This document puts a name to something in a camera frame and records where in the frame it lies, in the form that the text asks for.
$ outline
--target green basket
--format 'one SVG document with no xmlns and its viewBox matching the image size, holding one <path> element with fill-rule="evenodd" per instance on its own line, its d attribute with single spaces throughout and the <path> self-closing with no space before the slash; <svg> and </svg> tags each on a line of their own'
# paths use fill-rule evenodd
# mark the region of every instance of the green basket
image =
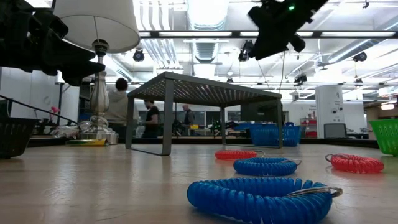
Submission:
<svg viewBox="0 0 398 224">
<path fill-rule="evenodd" d="M 381 152 L 398 156 L 398 119 L 369 121 L 369 123 Z"/>
</svg>

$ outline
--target wooden table surface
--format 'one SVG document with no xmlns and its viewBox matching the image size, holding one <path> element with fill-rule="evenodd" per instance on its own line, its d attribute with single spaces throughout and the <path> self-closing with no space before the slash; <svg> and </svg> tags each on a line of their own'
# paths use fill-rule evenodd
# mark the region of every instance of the wooden table surface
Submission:
<svg viewBox="0 0 398 224">
<path fill-rule="evenodd" d="M 159 157 L 123 145 L 29 148 L 0 161 L 0 223 L 235 223 L 199 212 L 186 196 L 194 181 L 241 177 L 233 162 L 214 158 L 220 149 L 173 145 L 170 157 Z M 293 178 L 343 188 L 322 223 L 398 223 L 398 158 L 375 149 L 326 145 L 265 152 L 302 159 Z M 375 157 L 386 168 L 371 175 L 339 172 L 324 159 L 337 152 Z"/>
</svg>

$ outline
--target white lampshade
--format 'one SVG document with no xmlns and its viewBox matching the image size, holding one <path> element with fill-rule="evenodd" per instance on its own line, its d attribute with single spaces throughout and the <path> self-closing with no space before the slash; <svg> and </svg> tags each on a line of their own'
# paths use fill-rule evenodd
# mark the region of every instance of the white lampshade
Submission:
<svg viewBox="0 0 398 224">
<path fill-rule="evenodd" d="M 140 42 L 132 0 L 57 0 L 54 14 L 69 27 L 65 38 L 86 49 L 93 50 L 96 39 L 105 40 L 112 54 Z"/>
</svg>

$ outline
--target coiled wrist keychain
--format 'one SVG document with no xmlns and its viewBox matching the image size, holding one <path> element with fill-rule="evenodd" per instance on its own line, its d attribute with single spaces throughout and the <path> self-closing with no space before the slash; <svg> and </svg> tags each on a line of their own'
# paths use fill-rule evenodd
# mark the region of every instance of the coiled wrist keychain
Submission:
<svg viewBox="0 0 398 224">
<path fill-rule="evenodd" d="M 378 173 L 384 169 L 384 164 L 378 159 L 355 156 L 349 154 L 328 154 L 325 156 L 332 166 L 341 171 L 353 172 L 359 174 Z"/>
<path fill-rule="evenodd" d="M 258 152 L 262 153 L 261 157 L 266 155 L 263 151 L 219 150 L 215 156 L 217 159 L 250 159 L 257 157 Z"/>
<path fill-rule="evenodd" d="M 239 174 L 256 176 L 283 176 L 290 175 L 296 171 L 297 166 L 302 163 L 298 159 L 287 158 L 251 158 L 236 160 L 234 169 Z"/>
<path fill-rule="evenodd" d="M 192 183 L 188 201 L 195 207 L 244 222 L 318 223 L 343 190 L 311 180 L 232 178 Z"/>
</svg>

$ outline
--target blue coiled keychain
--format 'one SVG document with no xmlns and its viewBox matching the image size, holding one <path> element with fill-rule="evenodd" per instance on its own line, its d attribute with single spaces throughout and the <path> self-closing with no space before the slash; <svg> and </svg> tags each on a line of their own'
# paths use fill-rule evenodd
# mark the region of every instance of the blue coiled keychain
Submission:
<svg viewBox="0 0 398 224">
<path fill-rule="evenodd" d="M 318 223 L 342 189 L 301 179 L 266 177 L 192 183 L 188 201 L 204 212 L 263 223 Z"/>
<path fill-rule="evenodd" d="M 287 158 L 251 158 L 240 159 L 234 162 L 236 172 L 244 175 L 256 176 L 283 176 L 290 175 L 296 171 L 300 160 Z"/>
</svg>

